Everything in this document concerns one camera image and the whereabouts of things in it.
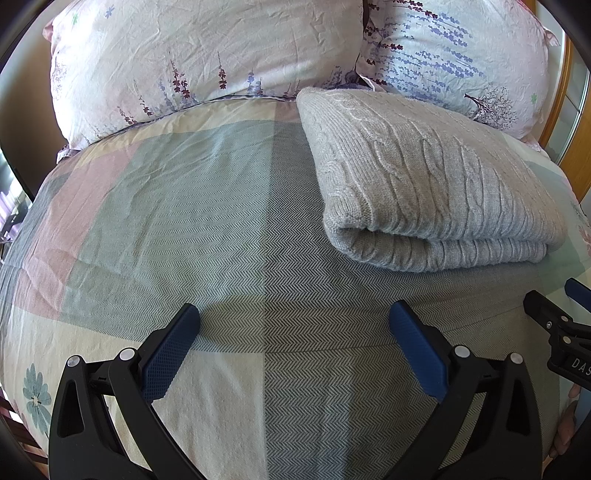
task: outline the floral pillowcase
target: floral pillowcase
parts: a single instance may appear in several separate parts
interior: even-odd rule
[[[362,14],[359,0],[76,0],[44,31],[57,122],[82,150],[210,100],[347,83]]]
[[[548,93],[556,38],[518,0],[372,0],[357,72],[387,92],[462,113],[519,140]]]

